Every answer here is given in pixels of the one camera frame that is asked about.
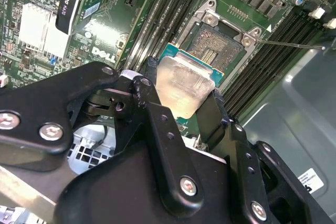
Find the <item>motherboard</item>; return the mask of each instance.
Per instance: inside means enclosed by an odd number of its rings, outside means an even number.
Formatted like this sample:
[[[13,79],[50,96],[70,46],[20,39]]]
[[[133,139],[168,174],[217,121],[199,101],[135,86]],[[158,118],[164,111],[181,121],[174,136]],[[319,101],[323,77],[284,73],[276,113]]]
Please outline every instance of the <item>motherboard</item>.
[[[0,0],[0,87],[91,61],[139,71],[170,45],[219,73],[215,86],[239,116],[300,52],[259,41],[314,42],[336,28],[335,1]]]

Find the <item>dimm slot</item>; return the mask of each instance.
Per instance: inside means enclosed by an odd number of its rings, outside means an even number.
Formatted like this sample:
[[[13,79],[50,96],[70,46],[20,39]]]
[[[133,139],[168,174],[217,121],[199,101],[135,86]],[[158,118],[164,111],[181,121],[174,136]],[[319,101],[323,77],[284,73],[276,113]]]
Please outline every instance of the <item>dimm slot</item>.
[[[171,19],[165,26],[163,35],[160,37],[160,41],[154,46],[154,50],[151,52],[151,56],[158,57],[161,55],[166,44],[172,40],[172,37],[182,25],[183,19],[192,1],[193,0],[179,1],[177,7],[175,8],[176,11],[174,12],[174,15],[172,15]]]
[[[151,55],[150,53],[155,47],[157,41],[160,39],[160,34],[162,33],[162,30],[165,29],[167,20],[169,20],[172,14],[176,11],[178,2],[179,0],[167,0],[158,18],[158,21],[155,27],[153,27],[153,30],[150,33],[150,36],[146,41],[145,47],[142,51],[142,54],[144,55],[145,58]]]
[[[136,41],[133,44],[133,47],[129,54],[129,58],[127,59],[128,61],[126,65],[127,68],[133,69],[135,62],[137,62],[135,58],[141,56],[140,52],[142,51],[143,46],[145,45],[149,32],[152,29],[152,25],[157,20],[158,13],[160,13],[163,8],[163,5],[162,5],[163,3],[165,3],[165,0],[155,0],[154,1],[151,7],[151,10],[148,13],[147,19],[142,25],[139,35],[137,36]]]
[[[306,17],[291,12],[270,39],[306,44],[320,31],[320,27],[315,23],[307,22]],[[225,108],[230,115],[238,117],[248,109],[273,81],[282,77],[286,66],[300,50],[276,45],[262,46],[223,95]]]

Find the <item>screw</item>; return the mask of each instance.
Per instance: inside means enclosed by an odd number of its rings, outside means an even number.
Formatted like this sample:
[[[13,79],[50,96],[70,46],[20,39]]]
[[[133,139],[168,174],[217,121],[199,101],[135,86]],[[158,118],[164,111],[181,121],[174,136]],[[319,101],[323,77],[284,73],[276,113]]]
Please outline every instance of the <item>screw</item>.
[[[211,24],[211,23],[212,23],[212,17],[207,17],[207,18],[206,18],[206,22],[207,22],[208,24]]]
[[[180,187],[182,191],[188,196],[194,196],[197,193],[197,188],[195,183],[186,177],[181,178]]]
[[[103,67],[101,70],[106,74],[113,74],[113,69],[112,68]]]
[[[252,201],[251,207],[252,207],[253,213],[257,216],[259,220],[262,220],[262,221],[267,220],[266,212],[264,208],[261,206],[261,204],[259,204],[256,201]]]
[[[244,38],[242,44],[245,47],[249,47],[251,45],[251,40],[249,38]]]
[[[235,126],[236,126],[236,129],[237,129],[237,130],[239,130],[239,131],[243,131],[243,128],[242,128],[240,125],[235,124]]]
[[[56,141],[63,136],[63,130],[57,124],[48,123],[40,128],[39,134],[44,140]]]
[[[267,144],[263,144],[263,147],[265,150],[267,150],[268,152],[271,152],[271,148],[267,145]]]
[[[20,124],[20,118],[13,113],[0,113],[0,130],[11,130]]]
[[[259,35],[259,34],[260,34],[260,29],[255,29],[255,30],[254,30],[254,34],[255,34],[255,35]]]
[[[145,84],[146,86],[150,86],[150,85],[151,85],[151,83],[150,83],[147,79],[145,79],[145,78],[142,78],[142,79],[141,79],[141,82],[142,82],[143,84]]]

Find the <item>gray metal panel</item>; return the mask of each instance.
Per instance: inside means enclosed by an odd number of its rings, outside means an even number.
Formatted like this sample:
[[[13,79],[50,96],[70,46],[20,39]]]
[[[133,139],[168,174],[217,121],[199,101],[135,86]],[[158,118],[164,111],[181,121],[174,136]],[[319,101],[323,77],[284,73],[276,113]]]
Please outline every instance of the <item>gray metal panel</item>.
[[[312,195],[336,223],[336,51],[309,50],[244,121],[251,142],[268,142],[295,175],[313,168]]]

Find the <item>heatsink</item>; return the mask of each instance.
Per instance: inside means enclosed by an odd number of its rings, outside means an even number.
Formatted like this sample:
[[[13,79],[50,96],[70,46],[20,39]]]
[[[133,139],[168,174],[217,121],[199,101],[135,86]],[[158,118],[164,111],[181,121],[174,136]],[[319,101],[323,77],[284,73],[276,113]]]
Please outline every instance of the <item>heatsink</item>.
[[[43,52],[47,57],[63,58],[69,35],[56,26],[56,15],[32,3],[23,5],[19,40],[29,50]]]

